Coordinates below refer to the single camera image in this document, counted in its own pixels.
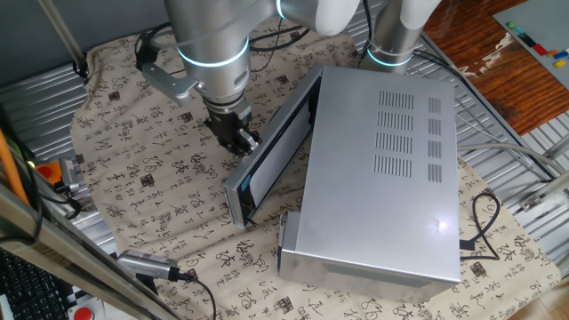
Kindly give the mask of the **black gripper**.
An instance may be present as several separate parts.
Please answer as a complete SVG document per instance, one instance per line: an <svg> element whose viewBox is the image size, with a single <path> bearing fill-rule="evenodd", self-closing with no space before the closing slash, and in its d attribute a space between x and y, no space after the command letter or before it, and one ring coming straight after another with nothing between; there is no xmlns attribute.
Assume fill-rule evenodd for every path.
<svg viewBox="0 0 569 320"><path fill-rule="evenodd" d="M218 142L231 154L246 156L254 151L261 139L257 132L249 132L248 124L252 118L250 105L238 105L230 111L208 108L208 128Z"/></svg>

